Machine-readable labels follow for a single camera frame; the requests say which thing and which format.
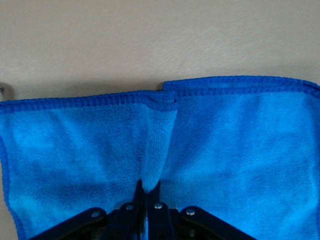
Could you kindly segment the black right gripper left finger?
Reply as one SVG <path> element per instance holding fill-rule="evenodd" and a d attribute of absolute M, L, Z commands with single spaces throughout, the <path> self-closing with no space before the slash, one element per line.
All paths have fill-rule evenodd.
<path fill-rule="evenodd" d="M 141 234 L 145 202 L 142 181 L 138 180 L 133 198 L 107 213 L 89 208 L 35 236 L 32 240 L 134 240 Z"/>

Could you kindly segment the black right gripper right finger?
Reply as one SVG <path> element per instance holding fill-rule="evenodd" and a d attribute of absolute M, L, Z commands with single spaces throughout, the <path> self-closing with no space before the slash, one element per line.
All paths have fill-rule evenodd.
<path fill-rule="evenodd" d="M 178 211 L 160 199 L 161 183 L 146 194 L 149 240 L 253 240 L 254 238 L 198 206 Z"/>

